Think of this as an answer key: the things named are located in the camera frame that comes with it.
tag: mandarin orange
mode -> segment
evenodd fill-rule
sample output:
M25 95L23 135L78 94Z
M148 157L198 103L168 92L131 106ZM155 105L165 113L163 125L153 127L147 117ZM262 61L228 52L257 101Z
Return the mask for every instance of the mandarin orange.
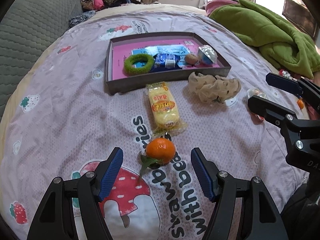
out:
M172 141L165 138L156 138L148 143L146 155L150 158L162 160L163 164L169 163L176 153Z

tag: snack bread package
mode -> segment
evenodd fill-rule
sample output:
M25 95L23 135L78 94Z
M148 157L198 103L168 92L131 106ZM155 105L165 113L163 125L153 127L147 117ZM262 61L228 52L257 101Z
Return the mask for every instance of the snack bread package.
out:
M165 82L147 85L148 97L156 123L154 136L169 131L175 135L185 130L187 124L180 119L178 106Z

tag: green scrunchie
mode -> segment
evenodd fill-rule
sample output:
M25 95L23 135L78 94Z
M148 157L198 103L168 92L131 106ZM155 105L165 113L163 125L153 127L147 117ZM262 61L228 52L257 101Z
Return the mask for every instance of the green scrunchie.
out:
M135 68L132 65L137 62L147 62L143 67ZM149 54L131 55L124 61L124 70L130 75L141 75L148 73L155 62L154 58Z

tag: bed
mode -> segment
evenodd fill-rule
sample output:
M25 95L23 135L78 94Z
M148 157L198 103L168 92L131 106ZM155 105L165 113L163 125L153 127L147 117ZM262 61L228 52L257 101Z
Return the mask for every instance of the bed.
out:
M109 31L122 25L129 27ZM200 35L230 63L228 78L238 78L242 89L235 104L225 107L201 103L188 91L186 81L171 82L170 90L189 127L172 137L177 149L174 163L148 170L143 192L137 193L138 153L148 143L141 136L150 135L154 128L150 105L143 89L114 96L105 93L103 72L111 38L159 31ZM258 52L206 17L204 10L154 4L97 12L41 54L6 104L0 123L1 216L17 239L25 240L51 180L77 178L94 170L116 146L123 149L124 162L115 197L101 206L114 239L202 238L214 204L203 196L191 166L193 147L200 147L208 160L234 177L261 177L281 211L308 174L286 163L279 129L257 122L250 114L246 91L258 87L298 118L307 119L308 114L298 108L293 95L266 84L270 71L277 73ZM179 167L184 167L185 175ZM182 183L186 176L190 180ZM133 194L129 200L127 191ZM85 240L76 200L73 207L79 239ZM229 239L236 237L240 209L237 201Z

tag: screw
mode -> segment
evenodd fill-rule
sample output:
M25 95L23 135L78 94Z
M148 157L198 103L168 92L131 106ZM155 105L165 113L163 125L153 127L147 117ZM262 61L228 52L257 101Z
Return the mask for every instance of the screw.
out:
M261 179L259 177L253 177L253 181L255 183L260 183L261 182Z
M219 171L219 176L225 178L228 176L228 173L226 171Z
M292 121L293 120L293 116L291 114L287 114L285 116L288 120Z
M300 141L300 140L296 141L296 146L297 146L298 149L302 149L303 148L302 141Z
M60 183L60 181L61 181L60 177L56 177L56 178L53 179L53 183L54 184L58 184L58 183Z
M88 171L88 172L85 174L85 176L86 176L87 178L92 178L92 177L94 176L94 171Z

